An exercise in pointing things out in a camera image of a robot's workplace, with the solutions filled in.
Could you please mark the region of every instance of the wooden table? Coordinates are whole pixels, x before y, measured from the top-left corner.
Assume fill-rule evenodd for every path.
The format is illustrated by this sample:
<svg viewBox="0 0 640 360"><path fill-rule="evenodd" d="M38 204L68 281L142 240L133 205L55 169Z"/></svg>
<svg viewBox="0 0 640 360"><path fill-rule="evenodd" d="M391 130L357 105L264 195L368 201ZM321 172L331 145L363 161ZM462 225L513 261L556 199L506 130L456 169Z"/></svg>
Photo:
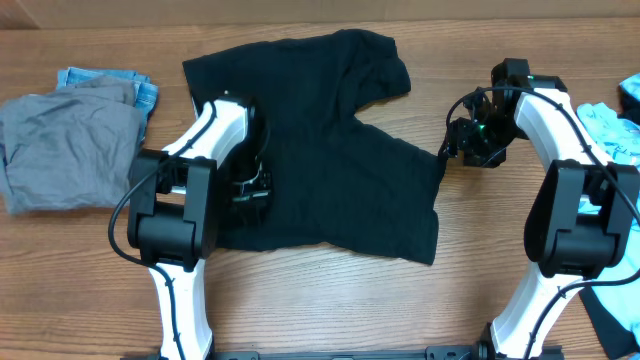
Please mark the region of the wooden table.
<svg viewBox="0 0 640 360"><path fill-rule="evenodd" d="M148 147L193 122L181 62L262 40L365 28L396 39L413 90L359 114L435 152L452 103L489 84L505 57L559 75L573 104L618 107L617 84L640 72L640 19L427 21L0 32L0 100L53 90L67 66L151 75L160 99ZM218 250L207 262L209 322L219 351L422 349L472 343L498 315L526 265L522 232L544 177L526 141L493 170L450 163L440 186L433 266L328 245L268 253ZM161 325L148 272L116 256L109 209L0 214L0 358L117 359L156 351ZM126 221L117 226L120 243ZM569 359L601 359L580 300L547 344Z"/></svg>

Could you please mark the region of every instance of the gray cloth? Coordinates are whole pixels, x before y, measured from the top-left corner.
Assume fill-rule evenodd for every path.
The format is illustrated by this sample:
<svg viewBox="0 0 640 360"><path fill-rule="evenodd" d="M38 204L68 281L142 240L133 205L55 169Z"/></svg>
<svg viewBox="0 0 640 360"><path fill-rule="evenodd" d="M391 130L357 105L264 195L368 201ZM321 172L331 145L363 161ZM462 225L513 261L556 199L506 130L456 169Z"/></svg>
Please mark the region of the gray cloth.
<svg viewBox="0 0 640 360"><path fill-rule="evenodd" d="M0 108L0 191L10 214L112 207L129 189L142 114L131 82L100 77Z"/></svg>

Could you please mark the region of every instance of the light blue fabric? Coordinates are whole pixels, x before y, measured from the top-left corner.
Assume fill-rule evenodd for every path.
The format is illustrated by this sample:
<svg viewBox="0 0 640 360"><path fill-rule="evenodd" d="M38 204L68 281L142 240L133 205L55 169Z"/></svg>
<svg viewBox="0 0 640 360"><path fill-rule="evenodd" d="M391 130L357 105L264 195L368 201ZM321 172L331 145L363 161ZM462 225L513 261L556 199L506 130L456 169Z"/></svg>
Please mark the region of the light blue fabric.
<svg viewBox="0 0 640 360"><path fill-rule="evenodd" d="M640 101L640 74L635 74L632 77L621 82L620 87L627 94L633 96L636 100Z"/></svg>
<svg viewBox="0 0 640 360"><path fill-rule="evenodd" d="M140 124L140 131L138 133L138 139L142 143L145 138L149 115L158 100L158 87L151 84L151 78L149 76L138 74L138 72L134 70L80 69L70 67L66 70L58 71L58 86L56 90L67 85L78 84L104 75L130 80L133 83L136 96L135 107L142 111L143 115L143 121Z"/></svg>
<svg viewBox="0 0 640 360"><path fill-rule="evenodd" d="M615 163L635 165L640 169L640 127L627 119L618 119L615 111L605 104L584 104L577 111L580 121L593 140ZM596 213L599 207L586 202L581 204L581 213ZM627 249L620 263L606 268L598 280L619 280L633 275L640 267L640 226L634 220L629 233ZM640 281L624 286L594 287L598 300L631 331L640 344Z"/></svg>

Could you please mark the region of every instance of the folded cloth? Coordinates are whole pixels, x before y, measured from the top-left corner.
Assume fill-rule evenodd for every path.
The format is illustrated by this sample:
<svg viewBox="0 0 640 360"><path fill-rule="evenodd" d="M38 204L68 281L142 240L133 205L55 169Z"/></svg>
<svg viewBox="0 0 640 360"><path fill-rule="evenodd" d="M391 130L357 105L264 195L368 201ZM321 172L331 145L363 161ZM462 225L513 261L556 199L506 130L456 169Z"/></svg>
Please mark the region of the folded cloth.
<svg viewBox="0 0 640 360"><path fill-rule="evenodd" d="M640 126L627 119L619 119L616 112L605 104L584 104L577 110L580 121L593 140L617 164L635 165L640 168ZM597 213L599 206L588 202L580 206L581 213ZM620 280L633 275L640 268L640 226L634 220L629 233L627 249L620 263L606 268L598 280ZM640 281L624 286L595 287L592 292L602 307L618 321L627 336L611 336L620 333L609 317L601 314L597 302L590 298L591 291L581 295L587 312L592 319L600 343L610 358L628 355L638 351L640 344Z"/></svg>
<svg viewBox="0 0 640 360"><path fill-rule="evenodd" d="M0 108L0 191L10 214L112 207L129 189L142 113L130 81L102 76Z"/></svg>
<svg viewBox="0 0 640 360"><path fill-rule="evenodd" d="M254 96L271 129L263 160L272 206L258 228L222 229L217 246L262 251L326 241L433 263L433 206L446 161L355 117L358 108L411 89L392 38L343 30L183 65L197 112L228 90Z"/></svg>
<svg viewBox="0 0 640 360"><path fill-rule="evenodd" d="M151 78L147 75L138 74L134 70L114 70L114 69L80 69L70 67L66 70L58 71L58 86L61 89L67 85L78 84L100 76L113 76L132 82L135 91L135 107L142 111L143 121L140 123L139 140L144 141L149 116L158 100L158 87L151 83Z"/></svg>
<svg viewBox="0 0 640 360"><path fill-rule="evenodd" d="M620 118L640 124L640 74L635 74L620 83L622 89L622 111Z"/></svg>

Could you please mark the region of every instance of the dark t-shirt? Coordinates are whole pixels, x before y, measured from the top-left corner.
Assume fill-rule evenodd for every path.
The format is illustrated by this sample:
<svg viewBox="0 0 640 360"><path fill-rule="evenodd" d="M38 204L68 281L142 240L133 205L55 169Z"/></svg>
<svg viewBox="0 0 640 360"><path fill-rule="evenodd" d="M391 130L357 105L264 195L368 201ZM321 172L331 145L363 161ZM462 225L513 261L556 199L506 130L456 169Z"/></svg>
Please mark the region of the dark t-shirt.
<svg viewBox="0 0 640 360"><path fill-rule="evenodd" d="M411 89L393 39L362 30L240 46L184 62L196 108L223 91L256 98L271 136L274 198L258 228L218 247L272 250L329 242L432 264L433 210L446 161L355 118Z"/></svg>

